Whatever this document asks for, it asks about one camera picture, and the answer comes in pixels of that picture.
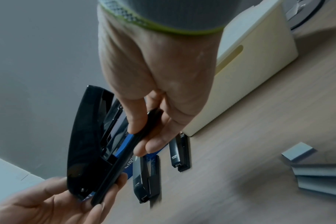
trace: black stapler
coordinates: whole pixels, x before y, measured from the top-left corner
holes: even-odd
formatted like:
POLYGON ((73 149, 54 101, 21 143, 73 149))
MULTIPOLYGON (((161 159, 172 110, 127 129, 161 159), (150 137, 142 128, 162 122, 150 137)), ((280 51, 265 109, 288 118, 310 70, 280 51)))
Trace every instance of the black stapler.
POLYGON ((93 206, 100 204, 133 156, 134 147, 160 120, 162 111, 151 110, 145 127, 137 134, 127 133, 125 118, 116 133, 111 132, 123 112, 114 94, 103 88, 88 86, 73 124, 67 160, 67 187, 84 200, 94 193, 93 206), (127 145, 120 147, 124 140, 127 145))
POLYGON ((134 193, 140 204, 161 193, 159 156, 151 159, 151 175, 148 173, 146 156, 136 157, 133 162, 134 193))
POLYGON ((189 143, 184 133, 178 134, 169 142, 169 153, 172 166, 177 167, 179 172, 190 169, 189 143))

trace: hand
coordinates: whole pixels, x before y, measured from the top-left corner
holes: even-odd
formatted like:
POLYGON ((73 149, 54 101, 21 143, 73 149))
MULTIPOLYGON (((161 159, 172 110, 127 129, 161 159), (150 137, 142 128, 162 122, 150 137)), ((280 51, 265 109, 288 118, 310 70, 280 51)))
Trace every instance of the hand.
POLYGON ((66 178, 51 178, 26 189, 0 204, 1 224, 99 224, 108 215, 116 194, 125 185, 122 174, 102 204, 79 201, 70 194, 66 178))
POLYGON ((128 132, 144 127, 147 111, 164 111, 160 124, 134 153, 160 150, 204 107, 222 31, 204 36, 155 32, 116 20, 100 6, 98 20, 102 71, 126 112, 128 132))

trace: stapler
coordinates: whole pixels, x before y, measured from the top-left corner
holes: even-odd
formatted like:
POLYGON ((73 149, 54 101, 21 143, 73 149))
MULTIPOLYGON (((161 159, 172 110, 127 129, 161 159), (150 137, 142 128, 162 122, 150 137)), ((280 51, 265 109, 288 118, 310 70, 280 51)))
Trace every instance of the stapler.
POLYGON ((148 173, 146 156, 135 157, 133 162, 134 193, 143 204, 161 193, 160 161, 155 155, 151 159, 151 175, 148 173))
POLYGON ((162 110, 148 112, 145 127, 137 134, 127 132, 125 118, 115 134, 112 129, 123 108, 114 94, 88 86, 72 128, 67 160, 67 187, 80 200, 94 193, 91 204, 100 204, 133 156, 134 147, 160 120, 162 110), (120 147, 127 140, 127 145, 120 147))
POLYGON ((190 169, 189 143, 184 133, 178 134, 169 142, 169 153, 172 166, 177 167, 179 172, 190 169))

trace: table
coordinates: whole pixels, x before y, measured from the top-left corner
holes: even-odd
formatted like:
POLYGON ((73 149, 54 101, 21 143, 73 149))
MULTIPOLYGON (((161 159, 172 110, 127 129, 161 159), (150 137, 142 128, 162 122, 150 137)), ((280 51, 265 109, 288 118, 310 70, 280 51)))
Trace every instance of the table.
POLYGON ((299 58, 190 138, 192 168, 161 157, 161 198, 132 179, 105 223, 336 223, 336 197, 298 189, 280 154, 298 142, 336 163, 336 0, 295 31, 299 58))

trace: green trim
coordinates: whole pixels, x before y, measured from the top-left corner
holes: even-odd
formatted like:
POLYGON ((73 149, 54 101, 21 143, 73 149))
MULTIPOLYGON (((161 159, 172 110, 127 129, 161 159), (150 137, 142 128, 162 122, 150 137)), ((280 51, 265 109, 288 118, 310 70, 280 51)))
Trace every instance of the green trim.
POLYGON ((139 23, 139 22, 136 22, 136 21, 128 21, 123 16, 115 15, 110 9, 106 8, 103 4, 100 4, 100 5, 106 12, 110 13, 112 16, 114 16, 117 19, 123 20, 127 23, 135 24, 135 25, 143 27, 145 29, 154 30, 154 31, 158 31, 158 32, 166 32, 166 33, 173 33, 173 34, 180 34, 180 35, 207 35, 207 34, 217 33, 219 31, 222 31, 225 28, 225 26, 223 26, 223 27, 212 29, 212 30, 203 30, 203 31, 178 30, 178 29, 171 28, 171 27, 166 27, 166 26, 157 24, 155 22, 149 21, 145 18, 142 18, 141 16, 137 15, 135 12, 133 12, 131 10, 128 10, 128 9, 126 9, 126 8, 124 8, 120 5, 120 7, 122 7, 122 9, 124 9, 128 13, 132 14, 137 20, 142 21, 142 23, 139 23))

